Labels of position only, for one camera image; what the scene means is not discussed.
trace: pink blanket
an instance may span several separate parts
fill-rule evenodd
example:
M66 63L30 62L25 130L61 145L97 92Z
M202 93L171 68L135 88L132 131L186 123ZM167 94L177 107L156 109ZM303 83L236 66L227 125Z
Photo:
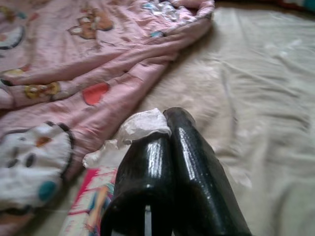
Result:
M115 133L213 0L0 0L0 236L17 232Z

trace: black shiny object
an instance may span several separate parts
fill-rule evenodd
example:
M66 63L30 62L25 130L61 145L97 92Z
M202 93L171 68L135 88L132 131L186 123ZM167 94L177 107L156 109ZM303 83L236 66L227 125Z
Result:
M134 141L118 168L100 235L111 236L114 230L124 236L143 236L145 207L150 205L152 235L171 236L174 188L168 135L154 133Z
M251 236L214 151L182 108L164 112L172 130L176 236Z

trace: red heart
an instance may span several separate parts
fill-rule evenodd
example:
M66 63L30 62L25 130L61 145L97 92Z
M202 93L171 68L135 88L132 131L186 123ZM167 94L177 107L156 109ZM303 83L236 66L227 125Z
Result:
M109 85L107 83L99 83L87 87L82 91L83 99L88 105L95 105L100 101L102 95L109 90Z

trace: teal circle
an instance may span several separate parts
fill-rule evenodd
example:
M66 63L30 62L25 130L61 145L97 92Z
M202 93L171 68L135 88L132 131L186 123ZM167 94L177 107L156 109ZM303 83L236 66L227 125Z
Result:
M38 197L42 201L50 200L57 189L57 184L52 181L45 181L39 188Z

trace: cream bedsheet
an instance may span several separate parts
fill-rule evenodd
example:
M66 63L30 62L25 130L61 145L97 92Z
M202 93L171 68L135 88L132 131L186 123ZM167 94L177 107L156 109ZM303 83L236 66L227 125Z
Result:
M256 236L315 235L315 18L218 3L139 111L186 108ZM20 236L57 236L81 175Z

